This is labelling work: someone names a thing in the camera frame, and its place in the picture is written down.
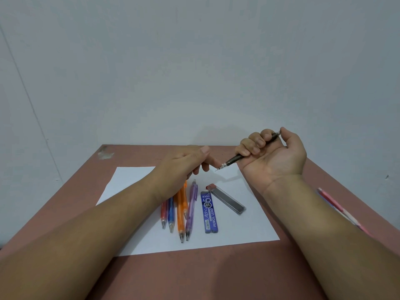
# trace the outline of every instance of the purple mechanical pencil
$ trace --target purple mechanical pencil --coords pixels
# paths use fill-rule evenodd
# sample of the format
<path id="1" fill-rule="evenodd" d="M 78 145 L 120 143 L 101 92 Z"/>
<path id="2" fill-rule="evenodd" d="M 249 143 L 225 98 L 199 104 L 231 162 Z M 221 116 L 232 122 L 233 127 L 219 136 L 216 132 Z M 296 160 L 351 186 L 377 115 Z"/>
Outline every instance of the purple mechanical pencil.
<path id="1" fill-rule="evenodd" d="M 190 201 L 189 201 L 189 212 L 186 220 L 186 241 L 189 241 L 190 235 L 192 234 L 193 218 L 194 218 L 194 203 L 197 201 L 197 184 L 196 180 L 193 181 L 192 187 L 190 188 Z"/>

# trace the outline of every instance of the forearm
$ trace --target forearm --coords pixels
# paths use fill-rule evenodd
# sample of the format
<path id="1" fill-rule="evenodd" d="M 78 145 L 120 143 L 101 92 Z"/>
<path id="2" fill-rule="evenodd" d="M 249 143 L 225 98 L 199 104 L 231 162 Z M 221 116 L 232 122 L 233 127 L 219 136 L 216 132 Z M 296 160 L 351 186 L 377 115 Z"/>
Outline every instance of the forearm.
<path id="1" fill-rule="evenodd" d="M 146 180 L 0 262 L 7 299 L 84 299 L 115 253 L 157 207 Z"/>
<path id="2" fill-rule="evenodd" d="M 400 259 L 326 204 L 301 178 L 274 182 L 266 201 L 330 299 L 397 299 Z"/>

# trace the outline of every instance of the fingernail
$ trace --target fingernail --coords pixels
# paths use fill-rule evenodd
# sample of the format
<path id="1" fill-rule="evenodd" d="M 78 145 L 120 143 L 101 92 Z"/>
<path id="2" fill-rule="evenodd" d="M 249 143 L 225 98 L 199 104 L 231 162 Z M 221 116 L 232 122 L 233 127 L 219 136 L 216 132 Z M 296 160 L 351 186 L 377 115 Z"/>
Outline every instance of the fingernail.
<path id="1" fill-rule="evenodd" d="M 202 151 L 202 153 L 206 154 L 210 150 L 210 147 L 206 145 L 206 146 L 203 146 L 200 150 Z"/>

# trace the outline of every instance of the pink pencil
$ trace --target pink pencil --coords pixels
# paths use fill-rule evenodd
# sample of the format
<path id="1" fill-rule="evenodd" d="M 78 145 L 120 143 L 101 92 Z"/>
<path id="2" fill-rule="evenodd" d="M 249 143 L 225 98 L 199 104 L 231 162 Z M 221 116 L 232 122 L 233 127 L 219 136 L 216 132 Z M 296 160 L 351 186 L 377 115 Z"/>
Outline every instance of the pink pencil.
<path id="1" fill-rule="evenodd" d="M 331 203 L 339 212 L 343 213 L 343 215 L 345 215 L 350 222 L 352 222 L 354 225 L 357 225 L 358 228 L 365 232 L 368 236 L 373 237 L 371 233 L 368 232 L 367 229 L 357 221 L 356 218 L 354 218 L 347 210 L 345 210 L 338 202 L 336 202 L 336 200 L 332 198 L 326 191 L 323 191 L 321 188 L 318 188 L 317 191 L 322 197 L 324 197 L 326 201 Z"/>

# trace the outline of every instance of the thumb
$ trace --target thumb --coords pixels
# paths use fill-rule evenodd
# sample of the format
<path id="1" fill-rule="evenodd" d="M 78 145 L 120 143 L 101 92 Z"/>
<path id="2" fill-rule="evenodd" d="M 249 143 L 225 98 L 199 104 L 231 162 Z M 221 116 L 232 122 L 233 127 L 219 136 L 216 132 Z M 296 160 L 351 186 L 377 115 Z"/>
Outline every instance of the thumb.
<path id="1" fill-rule="evenodd" d="M 187 171 L 192 171 L 197 166 L 202 164 L 205 159 L 210 154 L 210 147 L 203 146 L 201 149 L 194 151 L 193 153 L 183 157 L 182 160 L 184 161 L 184 166 L 186 167 Z"/>
<path id="2" fill-rule="evenodd" d="M 297 134 L 292 133 L 284 127 L 281 127 L 280 131 L 282 139 L 286 142 L 289 149 L 295 151 L 304 150 L 303 142 Z"/>

